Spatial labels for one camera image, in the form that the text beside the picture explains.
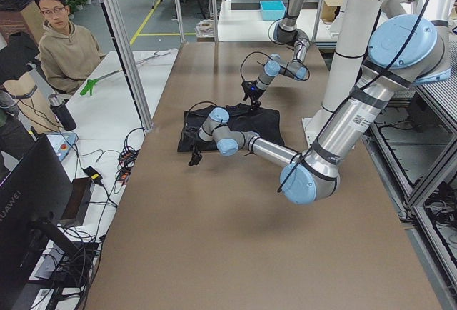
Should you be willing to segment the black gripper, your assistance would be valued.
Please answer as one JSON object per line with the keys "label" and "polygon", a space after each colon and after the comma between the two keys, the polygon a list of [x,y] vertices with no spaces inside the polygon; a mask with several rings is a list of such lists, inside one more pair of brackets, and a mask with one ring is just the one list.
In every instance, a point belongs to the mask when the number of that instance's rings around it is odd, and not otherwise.
{"label": "black gripper", "polygon": [[250,99],[251,105],[250,105],[250,112],[256,111],[259,107],[261,102],[259,99],[263,95],[264,90],[258,89],[256,86],[247,86],[244,89],[244,97],[243,100],[246,101],[247,99]]}
{"label": "black gripper", "polygon": [[189,137],[189,151],[192,152],[191,159],[188,163],[189,166],[196,166],[202,160],[201,151],[204,150],[206,142],[199,138],[199,136]]}

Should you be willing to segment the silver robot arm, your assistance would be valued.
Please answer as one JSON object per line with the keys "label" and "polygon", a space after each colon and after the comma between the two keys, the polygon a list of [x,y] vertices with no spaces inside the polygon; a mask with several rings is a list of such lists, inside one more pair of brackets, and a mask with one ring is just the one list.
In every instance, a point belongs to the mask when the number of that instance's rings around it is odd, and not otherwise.
{"label": "silver robot arm", "polygon": [[[270,55],[257,79],[244,81],[245,97],[253,108],[279,74],[302,81],[308,36],[296,21],[305,0],[288,0],[273,40],[293,47],[293,58]],[[414,84],[446,80],[451,74],[448,18],[452,0],[347,0],[331,68],[331,78],[318,115],[324,123],[307,150],[296,152],[263,139],[253,131],[229,128],[229,113],[211,110],[188,133],[191,164],[215,143],[231,156],[246,150],[282,167],[279,191],[295,204],[309,204],[338,188],[338,168],[354,144],[388,105],[392,96]],[[337,83],[336,76],[343,78]]]}
{"label": "silver robot arm", "polygon": [[276,23],[273,32],[273,40],[277,44],[293,47],[292,60],[283,61],[278,54],[272,54],[263,65],[263,70],[256,80],[243,80],[242,82],[242,88],[245,93],[244,98],[251,100],[252,111],[260,107],[260,97],[278,74],[297,81],[305,81],[309,77],[308,69],[304,65],[304,59],[311,42],[308,35],[298,29],[296,25],[296,20],[299,17],[304,1],[288,0],[284,17]]}

